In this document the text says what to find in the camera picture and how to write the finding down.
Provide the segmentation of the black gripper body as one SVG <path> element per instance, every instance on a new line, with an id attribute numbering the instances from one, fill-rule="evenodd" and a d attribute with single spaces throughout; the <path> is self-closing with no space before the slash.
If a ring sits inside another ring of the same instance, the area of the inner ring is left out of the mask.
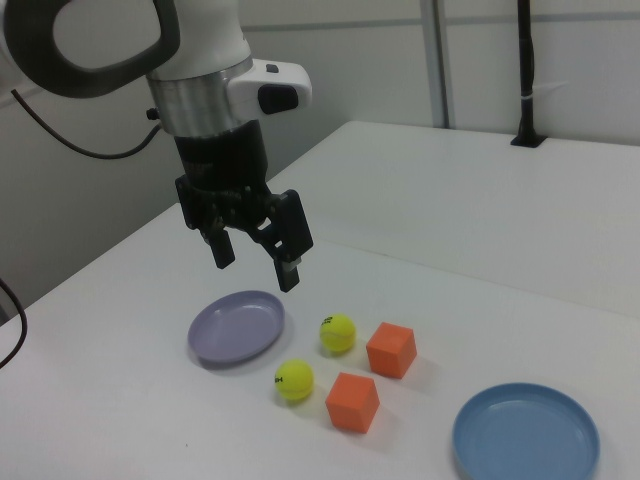
<path id="1" fill-rule="evenodd" d="M 202 229 L 206 220 L 254 232 L 267 218 L 268 167 L 258 121 L 208 138 L 177 137 L 185 174 L 176 180 L 185 222 Z"/>

